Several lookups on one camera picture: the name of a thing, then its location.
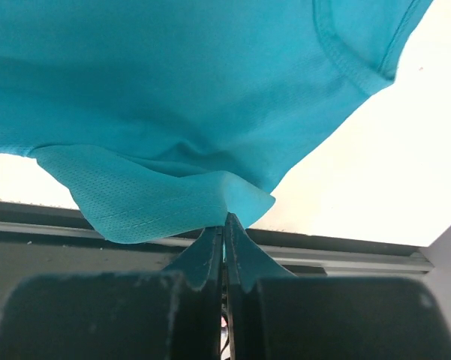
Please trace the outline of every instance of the teal fabric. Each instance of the teal fabric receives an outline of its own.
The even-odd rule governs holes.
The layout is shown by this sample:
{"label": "teal fabric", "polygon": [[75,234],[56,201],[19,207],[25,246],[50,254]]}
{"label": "teal fabric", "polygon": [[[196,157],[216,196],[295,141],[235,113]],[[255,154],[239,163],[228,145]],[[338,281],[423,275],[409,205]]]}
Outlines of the teal fabric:
{"label": "teal fabric", "polygon": [[0,0],[0,153],[107,239],[247,227],[390,85],[430,0]]}

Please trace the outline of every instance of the stitched seam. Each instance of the stitched seam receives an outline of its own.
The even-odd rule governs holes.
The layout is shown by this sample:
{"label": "stitched seam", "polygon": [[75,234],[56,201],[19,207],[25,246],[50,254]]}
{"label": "stitched seam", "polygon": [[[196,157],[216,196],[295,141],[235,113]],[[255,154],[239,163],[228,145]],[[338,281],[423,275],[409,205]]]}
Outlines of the stitched seam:
{"label": "stitched seam", "polygon": [[[323,15],[323,1],[329,0],[314,0],[314,23],[317,29],[317,35],[319,41],[325,50],[325,53],[332,58],[332,61],[336,64],[339,70],[345,74],[355,85],[367,96],[370,96],[366,81],[363,79],[363,74],[359,72],[344,56],[340,53],[340,50],[336,49],[332,43],[331,37],[337,36],[334,29],[331,28],[332,24],[326,25],[326,22],[330,20]],[[332,32],[332,36],[327,34],[327,30]]]}
{"label": "stitched seam", "polygon": [[382,62],[380,63],[380,66],[378,67],[378,71],[382,73],[383,69],[388,65],[388,62],[390,60],[390,56],[392,56],[392,53],[395,50],[395,46],[397,45],[397,42],[399,39],[401,39],[401,36],[403,35],[405,28],[407,27],[407,24],[410,22],[410,18],[412,17],[413,13],[415,12],[419,2],[421,0],[413,0],[409,7],[407,8],[407,11],[405,11],[404,16],[400,20],[400,24],[398,25],[397,30],[395,31],[395,34],[393,35],[392,41],[390,41],[389,46],[387,47],[387,51],[385,56],[382,59]]}
{"label": "stitched seam", "polygon": [[[215,195],[217,195],[217,194],[216,194],[216,193],[200,193],[200,195],[212,195],[212,196],[215,196]],[[189,195],[173,197],[173,198],[161,200],[161,204],[163,204],[163,203],[169,203],[169,202],[171,202],[171,201],[184,200],[184,199],[188,199],[188,198],[190,198]],[[109,220],[109,219],[112,219],[112,218],[117,217],[117,216],[128,215],[128,214],[131,214],[131,213],[134,213],[134,212],[139,212],[140,210],[147,209],[147,208],[149,208],[149,206],[144,205],[144,206],[140,206],[139,208],[133,208],[133,209],[131,209],[131,210],[126,210],[126,211],[118,212],[118,213],[116,213],[116,214],[104,215],[104,216],[100,216],[100,217],[94,217],[93,219],[94,219],[94,221],[95,221],[95,220],[100,220],[100,221],[103,221],[103,220]]]}
{"label": "stitched seam", "polygon": [[[194,206],[194,207],[192,207],[192,208],[186,208],[186,211],[190,211],[190,210],[197,210],[197,209],[204,209],[204,208],[215,208],[215,209],[223,209],[223,207],[222,206],[216,206],[216,205],[202,205],[202,206]],[[137,227],[142,227],[142,226],[144,226],[144,225],[149,225],[149,224],[152,224],[152,223],[154,223],[154,222],[156,222],[156,221],[160,221],[160,220],[163,220],[163,219],[167,219],[167,218],[171,218],[172,216],[176,216],[176,215],[183,215],[183,210],[182,211],[179,211],[179,212],[175,212],[175,213],[173,213],[173,214],[169,214],[169,215],[167,215],[167,216],[162,216],[162,217],[158,217],[158,218],[156,218],[156,219],[153,219],[153,220],[150,220],[150,221],[144,221],[144,222],[142,222],[142,223],[138,223],[138,224],[135,224],[135,225],[130,225],[130,226],[126,226],[126,227],[116,227],[116,228],[114,228],[114,230],[115,231],[117,231],[117,230],[128,230],[128,229],[134,229],[134,228],[137,228]]]}

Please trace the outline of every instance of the shirt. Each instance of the shirt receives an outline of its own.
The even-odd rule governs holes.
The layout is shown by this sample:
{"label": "shirt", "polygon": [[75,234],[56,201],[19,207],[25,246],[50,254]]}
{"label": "shirt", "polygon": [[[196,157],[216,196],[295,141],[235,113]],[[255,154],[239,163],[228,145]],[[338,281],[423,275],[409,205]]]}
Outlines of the shirt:
{"label": "shirt", "polygon": [[0,0],[0,153],[114,242],[247,227],[393,82],[430,2]]}

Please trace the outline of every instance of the teal shirt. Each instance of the teal shirt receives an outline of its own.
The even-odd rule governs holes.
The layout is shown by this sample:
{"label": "teal shirt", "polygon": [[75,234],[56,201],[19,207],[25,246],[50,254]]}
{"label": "teal shirt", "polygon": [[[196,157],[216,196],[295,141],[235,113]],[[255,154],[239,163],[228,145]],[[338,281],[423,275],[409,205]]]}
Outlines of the teal shirt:
{"label": "teal shirt", "polygon": [[395,78],[430,0],[0,0],[0,153],[107,239],[245,227]]}

